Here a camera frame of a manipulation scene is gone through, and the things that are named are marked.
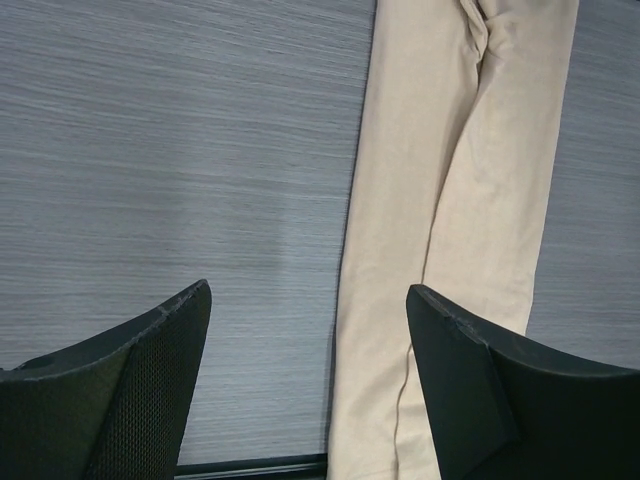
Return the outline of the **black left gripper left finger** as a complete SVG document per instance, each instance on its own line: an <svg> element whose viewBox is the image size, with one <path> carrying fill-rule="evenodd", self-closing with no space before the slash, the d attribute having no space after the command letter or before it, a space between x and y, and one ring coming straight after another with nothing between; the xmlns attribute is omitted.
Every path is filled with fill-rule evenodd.
<svg viewBox="0 0 640 480"><path fill-rule="evenodd" d="M211 314L199 280L150 311L1 373L4 479L171 479Z"/></svg>

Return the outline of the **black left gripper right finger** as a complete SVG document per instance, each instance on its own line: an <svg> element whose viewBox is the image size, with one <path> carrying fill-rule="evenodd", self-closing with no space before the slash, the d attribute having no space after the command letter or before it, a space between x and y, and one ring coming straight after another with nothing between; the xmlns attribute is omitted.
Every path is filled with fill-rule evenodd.
<svg viewBox="0 0 640 480"><path fill-rule="evenodd" d="M406 298L444 479L635 479L639 373L550 348L424 285Z"/></svg>

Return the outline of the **beige t shirt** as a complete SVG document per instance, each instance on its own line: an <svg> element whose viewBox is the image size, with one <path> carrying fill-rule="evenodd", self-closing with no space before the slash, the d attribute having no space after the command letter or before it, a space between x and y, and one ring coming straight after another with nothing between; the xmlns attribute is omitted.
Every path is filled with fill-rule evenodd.
<svg viewBox="0 0 640 480"><path fill-rule="evenodd" d="M330 478L439 475L411 285L525 331L578 8L378 3L339 279Z"/></svg>

